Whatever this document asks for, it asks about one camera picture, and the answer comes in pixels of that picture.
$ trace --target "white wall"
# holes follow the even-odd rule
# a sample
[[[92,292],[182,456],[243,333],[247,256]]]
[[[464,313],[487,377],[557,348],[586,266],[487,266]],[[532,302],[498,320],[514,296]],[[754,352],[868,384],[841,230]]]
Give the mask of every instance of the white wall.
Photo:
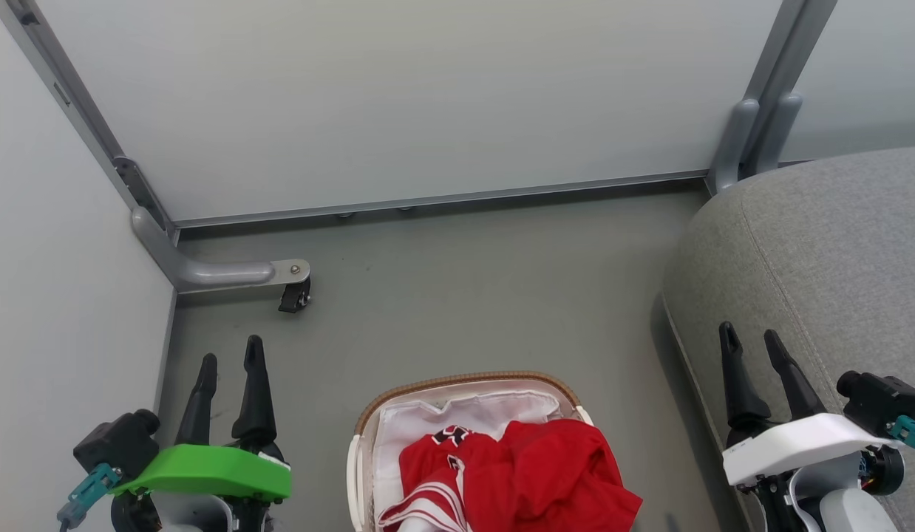
[[[171,218],[697,171],[779,0],[38,0]]]
[[[915,146],[915,0],[839,0],[796,91],[784,161]]]
[[[0,530],[58,530],[73,445],[153,407],[172,294],[0,21]],[[107,528],[96,508],[80,529]]]

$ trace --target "metal frame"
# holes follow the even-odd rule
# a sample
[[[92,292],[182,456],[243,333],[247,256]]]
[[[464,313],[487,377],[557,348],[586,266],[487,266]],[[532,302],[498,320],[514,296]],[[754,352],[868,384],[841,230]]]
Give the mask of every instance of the metal frame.
[[[306,260],[214,264],[189,259],[178,251],[176,225],[149,187],[139,164],[123,153],[119,141],[116,141],[116,136],[106,124],[106,119],[90,97],[89,90],[86,90],[86,85],[80,80],[80,75],[70,63],[41,10],[32,0],[0,0],[0,15],[131,209],[130,225],[133,233],[159,264],[177,294],[235,287],[302,284],[299,292],[293,290],[297,292],[293,296],[299,297],[299,302],[293,306],[285,306],[282,302],[281,309],[295,309],[309,302],[310,264]]]
[[[718,194],[738,180],[769,171],[779,166],[779,156],[786,144],[789,130],[802,107],[802,95],[793,93],[796,81],[806,66],[819,36],[825,28],[837,0],[783,0],[769,30],[769,36],[756,63],[744,99],[734,105],[727,127],[721,136],[708,171],[685,171],[596,182],[534,186],[472,194],[457,194],[433,198],[401,199],[393,202],[370,202],[335,208],[309,208],[288,211],[217,216],[207,219],[172,221],[159,199],[146,182],[140,165],[123,153],[102,112],[96,107],[86,85],[67,58],[62,45],[47,23],[34,0],[0,0],[10,7],[36,52],[51,72],[49,87],[55,91],[65,111],[76,111],[89,133],[102,149],[106,159],[116,169],[119,179],[110,179],[130,208],[143,206],[153,221],[170,240],[177,238],[181,227],[230,225],[231,223],[262,222],[269,219],[291,219],[301,216],[343,214],[367,210],[412,208],[418,205],[440,205],[451,202],[471,202],[485,199],[579,191],[580,189],[612,188],[612,186],[657,183],[668,180],[692,179],[705,176],[711,194]],[[184,283],[183,277],[176,280]]]
[[[778,168],[789,130],[802,108],[793,92],[837,0],[784,0],[744,100],[734,105],[707,175],[718,194],[738,180]]]
[[[73,108],[83,119],[90,134],[103,149],[106,159],[116,168],[122,182],[113,182],[113,185],[116,185],[117,189],[124,188],[120,190],[120,194],[123,195],[126,204],[129,208],[142,205],[149,209],[165,233],[174,236],[176,228],[171,224],[169,216],[146,184],[146,178],[139,166],[123,153],[116,135],[113,135],[109,124],[106,124],[106,119],[90,97],[86,85],[83,85],[80,75],[70,63],[41,9],[32,0],[5,1],[34,44],[36,52],[41,55],[43,63],[49,68],[53,77],[53,91],[58,94],[59,101],[65,107]]]

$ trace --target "metal leg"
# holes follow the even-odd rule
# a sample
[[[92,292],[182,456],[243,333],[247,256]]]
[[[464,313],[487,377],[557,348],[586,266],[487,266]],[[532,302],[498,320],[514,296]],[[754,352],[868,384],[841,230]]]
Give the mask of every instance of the metal leg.
[[[724,136],[721,136],[721,145],[707,172],[707,188],[712,196],[738,181],[741,155],[758,113],[759,103],[756,100],[744,100],[734,105]]]
[[[310,278],[310,263],[302,259],[223,264],[189,259],[171,244],[149,211],[141,206],[132,210],[131,222],[136,238],[146,246],[178,293],[289,285]]]
[[[779,168],[779,156],[803,103],[792,89],[835,4],[836,0],[783,0],[744,100],[735,106],[714,155],[707,175],[711,194],[740,178]]]
[[[779,156],[783,153],[786,139],[792,124],[799,115],[799,108],[803,105],[803,97],[798,93],[783,95],[776,102],[776,108],[769,117],[769,124],[761,137],[756,141],[754,151],[749,155],[745,164],[747,175],[756,175],[765,171],[774,171],[779,168]]]

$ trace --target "gray fabric upholstery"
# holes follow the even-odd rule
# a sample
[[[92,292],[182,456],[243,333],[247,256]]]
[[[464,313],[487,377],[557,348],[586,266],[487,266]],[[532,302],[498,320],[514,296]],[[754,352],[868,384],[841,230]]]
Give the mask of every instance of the gray fabric upholstery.
[[[664,303],[718,445],[727,437],[718,325],[731,321],[775,420],[789,408],[769,366],[775,329],[830,412],[846,370],[915,386],[915,148],[778,169],[698,212],[667,267]],[[882,501],[915,532],[915,452],[904,488]]]

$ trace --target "red jersey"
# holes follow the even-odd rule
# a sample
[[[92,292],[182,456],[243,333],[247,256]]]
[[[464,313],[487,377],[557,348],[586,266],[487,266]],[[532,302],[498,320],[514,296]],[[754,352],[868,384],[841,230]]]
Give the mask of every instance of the red jersey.
[[[511,422],[500,441],[448,427],[399,457],[406,499],[379,525],[420,517],[448,532],[627,532],[641,499],[602,433],[578,420]]]

